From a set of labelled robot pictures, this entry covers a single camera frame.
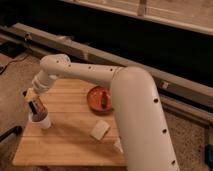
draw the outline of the wire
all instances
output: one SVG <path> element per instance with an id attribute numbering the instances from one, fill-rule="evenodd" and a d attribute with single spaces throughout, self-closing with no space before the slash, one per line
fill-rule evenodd
<path id="1" fill-rule="evenodd" d="M 28 49 L 31 53 L 33 53 L 33 50 L 30 48 L 30 45 L 28 44 L 27 39 L 25 39 L 25 46 L 27 47 L 27 49 Z M 2 75 L 2 74 L 6 71 L 6 69 L 8 68 L 8 66 L 9 66 L 10 64 L 16 63 L 16 62 L 22 62 L 22 61 L 24 61 L 25 59 L 27 59 L 27 57 L 30 56 L 29 53 L 28 53 L 27 55 L 25 55 L 25 56 L 24 56 L 23 58 L 21 58 L 21 59 L 12 60 L 12 61 L 8 62 L 5 66 L 0 67 L 0 75 Z"/>

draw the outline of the wooden table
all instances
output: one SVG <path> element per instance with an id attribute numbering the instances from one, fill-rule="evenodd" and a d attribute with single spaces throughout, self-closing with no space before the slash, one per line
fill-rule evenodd
<path id="1" fill-rule="evenodd" d="M 41 130 L 27 123 L 15 154 L 16 166 L 124 166 L 113 147 L 118 132 L 113 112 L 95 115 L 88 107 L 87 92 L 95 85 L 80 80 L 58 80 L 41 96 L 52 126 Z M 111 125 L 102 142 L 89 136 L 97 121 Z"/>

